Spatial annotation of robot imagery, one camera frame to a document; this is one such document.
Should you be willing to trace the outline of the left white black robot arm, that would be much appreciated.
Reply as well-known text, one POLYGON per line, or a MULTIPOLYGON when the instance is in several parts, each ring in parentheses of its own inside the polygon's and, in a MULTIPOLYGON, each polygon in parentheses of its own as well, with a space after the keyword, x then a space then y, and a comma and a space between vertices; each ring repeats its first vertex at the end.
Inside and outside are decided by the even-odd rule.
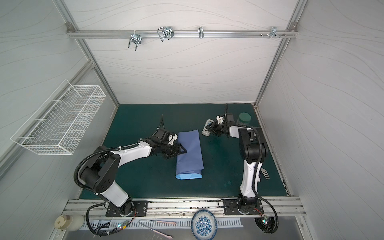
POLYGON ((119 167, 153 155, 170 159, 187 153, 177 139, 177 134, 165 129, 164 119, 161 118, 157 130, 148 138, 122 147, 98 147, 75 168, 74 182, 78 187, 112 204, 118 214, 127 216, 134 204, 132 198, 116 182, 119 167))

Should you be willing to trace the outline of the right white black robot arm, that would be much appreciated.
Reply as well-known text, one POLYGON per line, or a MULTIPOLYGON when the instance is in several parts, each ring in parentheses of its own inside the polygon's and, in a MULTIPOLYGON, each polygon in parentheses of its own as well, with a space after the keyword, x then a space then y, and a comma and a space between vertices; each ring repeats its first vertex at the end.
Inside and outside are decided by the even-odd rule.
POLYGON ((241 193, 236 200, 237 209, 243 215, 253 212, 263 215, 262 203, 266 203, 267 200, 259 195, 258 182, 261 168, 269 154, 269 147, 262 128, 237 124, 233 114, 228 113, 228 104, 226 104, 223 115, 218 115, 215 120, 206 121, 203 135, 218 137, 226 135, 239 140, 244 171, 240 187, 241 193))

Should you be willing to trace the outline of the light blue wrapping paper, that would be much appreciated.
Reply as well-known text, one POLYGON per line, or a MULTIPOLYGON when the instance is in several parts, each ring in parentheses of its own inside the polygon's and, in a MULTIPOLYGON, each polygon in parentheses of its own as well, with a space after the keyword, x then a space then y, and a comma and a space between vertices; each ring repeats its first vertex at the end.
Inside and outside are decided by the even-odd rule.
POLYGON ((177 156, 176 178, 178 180, 201 179, 204 163, 199 131, 180 132, 178 143, 187 152, 177 156))

